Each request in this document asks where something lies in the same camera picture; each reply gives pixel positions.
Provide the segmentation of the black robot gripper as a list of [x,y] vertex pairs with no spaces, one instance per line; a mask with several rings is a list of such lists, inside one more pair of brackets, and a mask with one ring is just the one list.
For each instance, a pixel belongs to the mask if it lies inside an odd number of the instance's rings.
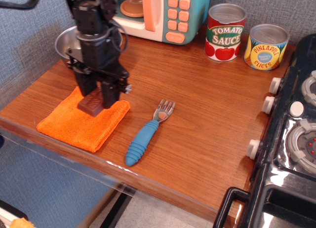
[[129,93],[128,71],[120,64],[123,38],[120,32],[99,36],[76,34],[80,49],[68,48],[71,67],[82,96],[90,94],[101,82],[103,107],[109,109],[119,100],[120,93]]

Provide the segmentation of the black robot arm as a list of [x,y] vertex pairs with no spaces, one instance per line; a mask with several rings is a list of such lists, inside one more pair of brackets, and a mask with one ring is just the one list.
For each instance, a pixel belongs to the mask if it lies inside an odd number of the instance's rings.
[[123,29],[113,20],[117,13],[116,0],[66,0],[75,20],[80,43],[79,51],[67,50],[70,65],[81,94],[87,97],[100,89],[102,107],[109,109],[121,93],[131,91],[128,71],[120,64]]

